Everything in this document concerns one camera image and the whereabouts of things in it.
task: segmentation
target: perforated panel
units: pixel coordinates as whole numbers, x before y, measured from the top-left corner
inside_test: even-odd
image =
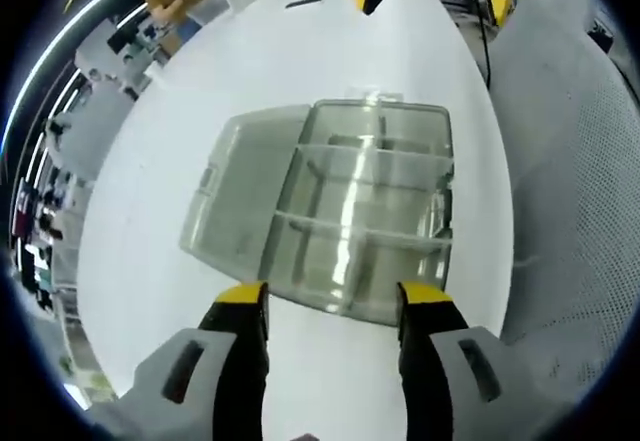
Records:
[[[515,224],[502,338],[577,395],[640,289],[640,117],[605,54],[538,0],[520,0],[491,62]]]

